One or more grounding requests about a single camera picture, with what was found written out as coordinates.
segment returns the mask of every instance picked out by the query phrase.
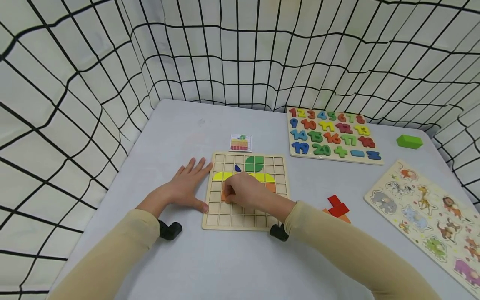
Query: purple animal piece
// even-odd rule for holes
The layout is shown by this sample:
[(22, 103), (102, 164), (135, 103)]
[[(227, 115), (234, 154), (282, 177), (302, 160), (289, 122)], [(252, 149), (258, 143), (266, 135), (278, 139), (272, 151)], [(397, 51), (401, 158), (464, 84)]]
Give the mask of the purple animal piece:
[(455, 271), (465, 275), (465, 279), (472, 285), (480, 286), (480, 275), (472, 269), (466, 262), (457, 259), (455, 261)]

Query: gray table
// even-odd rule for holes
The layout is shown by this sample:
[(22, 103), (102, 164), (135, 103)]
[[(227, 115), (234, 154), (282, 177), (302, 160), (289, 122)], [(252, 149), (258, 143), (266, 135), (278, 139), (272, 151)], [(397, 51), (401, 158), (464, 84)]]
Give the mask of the gray table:
[[(285, 114), (162, 100), (88, 224), (58, 280), (151, 190), (170, 180), (195, 156), (211, 159), (227, 151), (232, 133), (253, 135), (253, 150), (286, 157), (293, 200), (329, 208), (337, 194), (350, 208), (352, 224), (406, 259), (443, 299), (474, 299), (442, 268), (374, 211), (364, 194), (398, 158), (405, 160), (465, 204), (471, 204), (428, 136), (419, 130), (369, 125), (384, 166), (325, 161), (289, 155)], [(401, 134), (420, 136), (418, 150), (398, 147)], [(339, 176), (348, 184), (338, 182)], [(197, 192), (204, 199), (207, 179)], [(183, 232), (159, 240), (131, 271), (117, 299), (371, 299), (371, 293), (319, 253), (266, 232), (203, 230), (202, 214), (168, 207), (161, 219), (178, 221)]]

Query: grid pattern backdrop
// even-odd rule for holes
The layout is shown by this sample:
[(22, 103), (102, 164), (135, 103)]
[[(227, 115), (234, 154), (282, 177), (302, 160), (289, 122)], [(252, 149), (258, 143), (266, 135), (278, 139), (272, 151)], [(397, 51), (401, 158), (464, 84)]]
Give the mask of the grid pattern backdrop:
[(0, 300), (44, 299), (160, 99), (419, 128), (480, 206), (476, 0), (4, 0)]

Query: right hand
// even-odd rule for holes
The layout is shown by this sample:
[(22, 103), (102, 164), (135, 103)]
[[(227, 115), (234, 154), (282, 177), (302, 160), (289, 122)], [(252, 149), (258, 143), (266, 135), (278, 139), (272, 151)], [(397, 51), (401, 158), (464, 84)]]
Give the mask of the right hand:
[(275, 196), (263, 183), (246, 172), (230, 176), (225, 181), (226, 202), (235, 202), (245, 208), (263, 210), (269, 198)]

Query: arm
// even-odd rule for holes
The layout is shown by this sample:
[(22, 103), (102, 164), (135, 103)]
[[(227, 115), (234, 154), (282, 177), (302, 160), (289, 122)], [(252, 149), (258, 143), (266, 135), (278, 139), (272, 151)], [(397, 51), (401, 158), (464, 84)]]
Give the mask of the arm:
[(168, 204), (191, 206), (206, 213), (208, 205), (195, 198), (195, 188), (212, 163), (196, 167), (192, 158), (173, 179), (152, 191), (67, 274), (49, 300), (114, 299), (123, 279), (160, 235), (158, 217)]
[(151, 213), (133, 209), (68, 273), (49, 300), (113, 299), (159, 236)]
[(226, 194), (228, 202), (275, 216), (289, 235), (317, 249), (340, 271), (372, 291), (376, 300), (440, 299), (395, 252), (334, 216), (273, 194), (244, 173), (227, 179)]

